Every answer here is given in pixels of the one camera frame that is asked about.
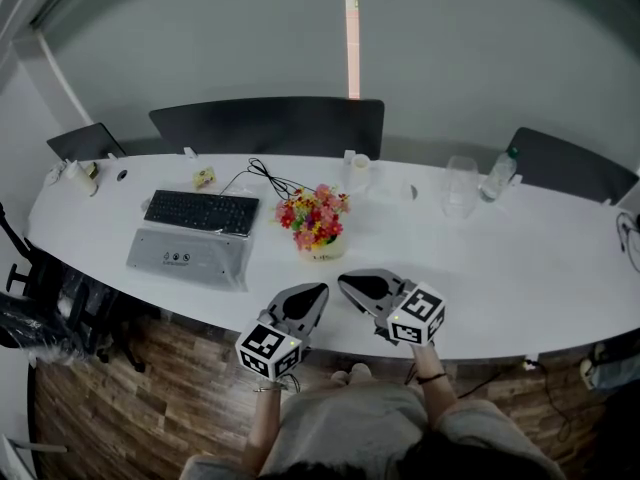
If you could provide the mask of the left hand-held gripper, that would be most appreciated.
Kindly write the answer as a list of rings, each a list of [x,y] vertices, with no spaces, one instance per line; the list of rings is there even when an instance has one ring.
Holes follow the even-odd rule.
[[[279,292],[237,339],[240,364],[273,382],[291,373],[309,353],[310,333],[328,298],[325,283],[304,283]]]

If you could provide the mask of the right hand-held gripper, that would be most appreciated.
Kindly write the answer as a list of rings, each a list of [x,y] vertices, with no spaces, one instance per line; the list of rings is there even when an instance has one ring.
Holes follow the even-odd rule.
[[[445,321],[445,297],[426,282],[402,283],[401,277],[379,268],[351,270],[338,277],[341,292],[361,312],[382,313],[376,320],[378,335],[393,344],[433,344]],[[399,285],[400,292],[384,309],[385,288]]]

